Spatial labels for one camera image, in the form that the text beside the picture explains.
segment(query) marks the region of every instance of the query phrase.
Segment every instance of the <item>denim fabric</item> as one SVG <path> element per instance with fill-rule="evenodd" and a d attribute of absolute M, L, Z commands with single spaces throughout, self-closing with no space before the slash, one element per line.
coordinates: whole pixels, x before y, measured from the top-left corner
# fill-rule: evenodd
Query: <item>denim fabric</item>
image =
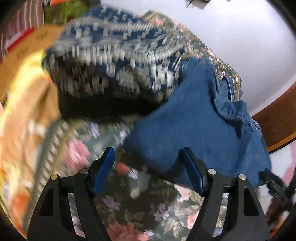
<path fill-rule="evenodd" d="M 257 187 L 263 184 L 258 172 L 271 169 L 260 126 L 246 102 L 235 100 L 232 79 L 218 83 L 215 73 L 208 60 L 191 58 L 178 89 L 136 124 L 123 147 L 168 179 L 192 186 L 177 158 L 189 146 L 209 168 L 233 177 L 243 173 Z"/>

